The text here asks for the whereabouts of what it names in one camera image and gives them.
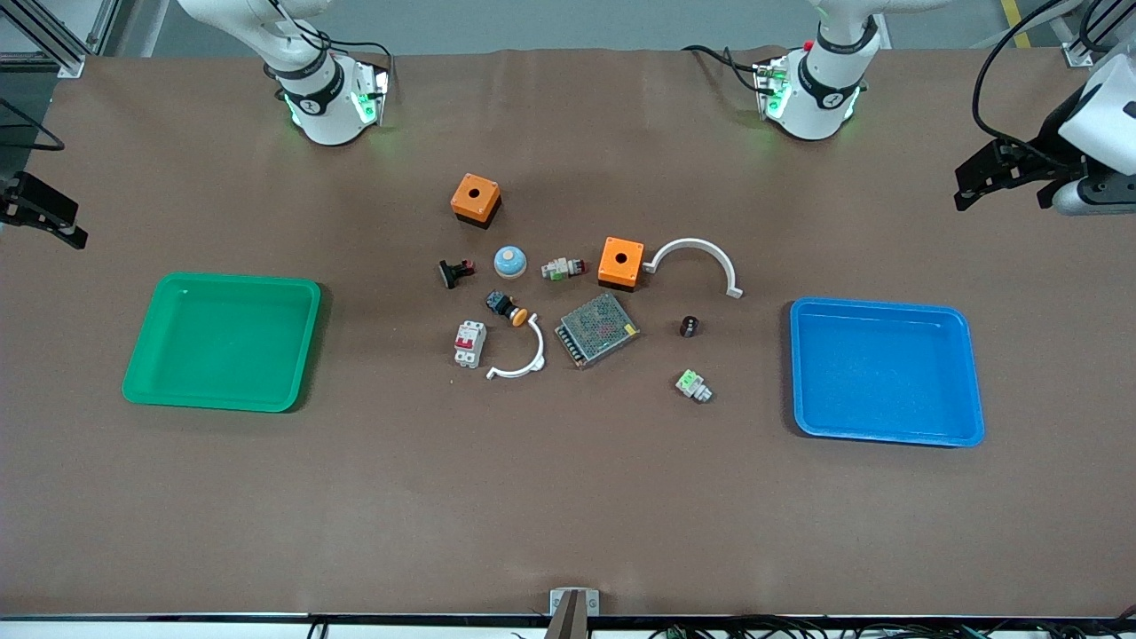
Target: orange box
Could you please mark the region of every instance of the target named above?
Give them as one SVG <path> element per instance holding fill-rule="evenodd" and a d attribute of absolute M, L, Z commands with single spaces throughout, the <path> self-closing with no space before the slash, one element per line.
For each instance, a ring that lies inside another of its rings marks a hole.
<path fill-rule="evenodd" d="M 467 173 L 461 179 L 461 184 L 458 184 L 450 206 L 458 219 L 478 229 L 488 229 L 496 210 L 501 208 L 501 188 L 492 180 Z"/>
<path fill-rule="evenodd" d="M 619 238 L 608 238 L 598 269 L 600 285 L 632 292 L 643 266 L 643 244 Z"/>

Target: orange box with black base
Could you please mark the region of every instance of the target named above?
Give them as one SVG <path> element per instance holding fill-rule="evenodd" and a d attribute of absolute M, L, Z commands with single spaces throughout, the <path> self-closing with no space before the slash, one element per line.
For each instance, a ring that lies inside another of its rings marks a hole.
<path fill-rule="evenodd" d="M 643 266 L 643 244 L 619 238 L 608 238 L 608 241 L 603 243 L 600 268 L 596 269 L 600 285 L 632 292 L 638 282 L 641 266 Z"/>
<path fill-rule="evenodd" d="M 458 219 L 478 229 L 488 229 L 496 210 L 501 208 L 501 188 L 492 180 L 467 173 L 461 184 L 458 184 L 450 206 Z"/>

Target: light blue round object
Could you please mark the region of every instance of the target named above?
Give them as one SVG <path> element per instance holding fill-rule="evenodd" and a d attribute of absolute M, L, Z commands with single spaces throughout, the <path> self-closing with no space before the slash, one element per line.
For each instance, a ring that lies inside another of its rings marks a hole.
<path fill-rule="evenodd" d="M 525 251 L 517 247 L 501 247 L 493 256 L 493 269 L 506 280 L 516 280 L 525 273 L 528 260 L 525 259 Z"/>

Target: white curved handle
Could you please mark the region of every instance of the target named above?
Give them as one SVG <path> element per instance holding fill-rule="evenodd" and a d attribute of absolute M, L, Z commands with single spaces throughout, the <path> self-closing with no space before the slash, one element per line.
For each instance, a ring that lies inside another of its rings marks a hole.
<path fill-rule="evenodd" d="M 544 367 L 544 333 L 541 332 L 541 327 L 536 325 L 536 314 L 533 313 L 528 316 L 528 325 L 532 326 L 533 332 L 536 333 L 536 357 L 528 363 L 528 366 L 524 368 L 518 368 L 516 371 L 501 371 L 500 368 L 490 368 L 490 372 L 485 374 L 486 380 L 492 380 L 494 376 L 504 377 L 507 380 L 515 380 L 517 377 L 524 377 L 525 375 L 532 373 L 533 371 L 540 371 Z"/>
<path fill-rule="evenodd" d="M 718 248 L 718 244 L 698 238 L 683 238 L 667 242 L 654 254 L 654 259 L 643 264 L 643 272 L 654 273 L 659 268 L 659 263 L 662 262 L 662 258 L 667 257 L 670 251 L 678 249 L 699 249 L 715 256 L 718 264 L 721 264 L 722 269 L 726 272 L 726 294 L 735 299 L 742 297 L 742 289 L 737 288 L 737 274 L 734 272 L 734 263 L 729 260 L 729 256 L 726 255 L 726 251 Z"/>

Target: green tray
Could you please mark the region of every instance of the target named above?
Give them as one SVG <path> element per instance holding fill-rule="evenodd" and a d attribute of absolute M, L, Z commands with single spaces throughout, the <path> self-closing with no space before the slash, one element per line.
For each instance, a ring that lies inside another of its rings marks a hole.
<path fill-rule="evenodd" d="M 309 280 L 170 273 L 142 323 L 134 404 L 279 413 L 300 395 L 319 309 Z"/>

